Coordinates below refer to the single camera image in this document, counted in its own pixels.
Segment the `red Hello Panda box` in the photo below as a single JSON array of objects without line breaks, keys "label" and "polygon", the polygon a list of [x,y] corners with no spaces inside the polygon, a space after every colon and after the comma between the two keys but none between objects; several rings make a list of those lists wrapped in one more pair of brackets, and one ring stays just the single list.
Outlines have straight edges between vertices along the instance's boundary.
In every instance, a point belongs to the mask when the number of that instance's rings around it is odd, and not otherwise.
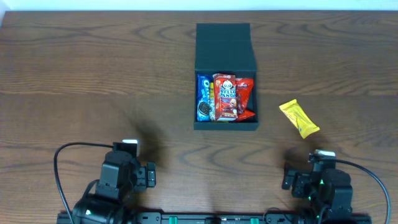
[{"label": "red Hello Panda box", "polygon": [[213,75],[215,92],[215,120],[234,121],[238,118],[236,77],[216,73]]}]

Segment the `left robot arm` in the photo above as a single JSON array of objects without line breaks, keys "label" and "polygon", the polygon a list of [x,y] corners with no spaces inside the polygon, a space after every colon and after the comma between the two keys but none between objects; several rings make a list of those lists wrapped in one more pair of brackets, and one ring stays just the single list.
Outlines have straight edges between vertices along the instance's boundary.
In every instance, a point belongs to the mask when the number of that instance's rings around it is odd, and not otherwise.
[{"label": "left robot arm", "polygon": [[155,164],[145,166],[135,154],[110,151],[105,155],[98,180],[92,181],[73,208],[75,223],[135,223],[136,213],[123,200],[132,192],[156,185]]}]

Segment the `yellow snack bar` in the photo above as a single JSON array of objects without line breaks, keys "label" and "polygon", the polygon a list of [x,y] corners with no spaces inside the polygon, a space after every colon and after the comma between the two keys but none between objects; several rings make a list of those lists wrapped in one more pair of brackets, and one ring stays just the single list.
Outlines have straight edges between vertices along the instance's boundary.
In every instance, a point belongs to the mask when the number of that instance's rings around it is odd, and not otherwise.
[{"label": "yellow snack bar", "polygon": [[280,105],[279,109],[297,128],[303,139],[320,130],[320,128],[305,114],[296,99]]}]

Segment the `blue Oreo cookie pack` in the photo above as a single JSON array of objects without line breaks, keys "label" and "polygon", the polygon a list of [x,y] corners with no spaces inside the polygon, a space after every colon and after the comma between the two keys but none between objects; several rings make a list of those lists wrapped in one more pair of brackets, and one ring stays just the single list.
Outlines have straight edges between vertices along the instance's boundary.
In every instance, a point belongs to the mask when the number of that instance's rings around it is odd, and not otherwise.
[{"label": "blue Oreo cookie pack", "polygon": [[209,75],[197,75],[197,121],[209,122],[210,119],[210,86],[211,77]]}]

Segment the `yellow seed snack bag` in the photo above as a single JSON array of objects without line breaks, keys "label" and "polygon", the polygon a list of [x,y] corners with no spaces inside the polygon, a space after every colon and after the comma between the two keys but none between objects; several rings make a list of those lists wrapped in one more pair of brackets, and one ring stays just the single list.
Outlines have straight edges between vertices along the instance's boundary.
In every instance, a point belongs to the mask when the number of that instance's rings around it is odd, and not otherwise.
[{"label": "yellow seed snack bag", "polygon": [[214,93],[214,83],[210,83],[210,100],[209,100],[209,106],[210,106],[210,121],[215,121],[215,93]]}]

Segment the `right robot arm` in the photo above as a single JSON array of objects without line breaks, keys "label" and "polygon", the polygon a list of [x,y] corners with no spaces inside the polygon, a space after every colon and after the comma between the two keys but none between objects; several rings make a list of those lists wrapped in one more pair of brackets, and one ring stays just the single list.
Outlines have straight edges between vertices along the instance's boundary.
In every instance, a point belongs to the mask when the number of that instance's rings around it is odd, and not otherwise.
[{"label": "right robot arm", "polygon": [[304,172],[284,171],[282,189],[291,190],[294,198],[307,199],[310,207],[290,220],[293,224],[371,224],[371,217],[353,213],[351,177],[342,170]]}]

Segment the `dark green box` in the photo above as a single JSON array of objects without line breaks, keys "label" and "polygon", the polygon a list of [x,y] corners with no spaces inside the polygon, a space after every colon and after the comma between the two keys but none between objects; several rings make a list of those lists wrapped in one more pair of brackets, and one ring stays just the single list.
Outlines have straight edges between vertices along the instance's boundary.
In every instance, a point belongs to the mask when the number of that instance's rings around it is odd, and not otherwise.
[{"label": "dark green box", "polygon": [[[195,49],[195,74],[224,73],[237,78],[252,78],[257,82],[257,65],[251,43],[249,23],[197,24]],[[194,86],[193,128],[195,130],[255,131],[259,125],[257,85],[254,84],[248,99],[248,110],[254,116],[240,122],[204,122],[197,120],[197,86]]]}]

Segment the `red jerky snack bag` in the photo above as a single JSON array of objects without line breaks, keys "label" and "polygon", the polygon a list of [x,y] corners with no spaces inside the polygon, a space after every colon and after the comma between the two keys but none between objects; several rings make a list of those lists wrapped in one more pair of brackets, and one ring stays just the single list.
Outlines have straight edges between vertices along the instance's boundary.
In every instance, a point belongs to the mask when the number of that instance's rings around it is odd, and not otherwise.
[{"label": "red jerky snack bag", "polygon": [[243,121],[255,115],[254,112],[247,109],[249,97],[251,95],[253,87],[254,87],[253,78],[236,79],[236,100],[238,103],[237,105],[238,118],[236,119],[236,122]]}]

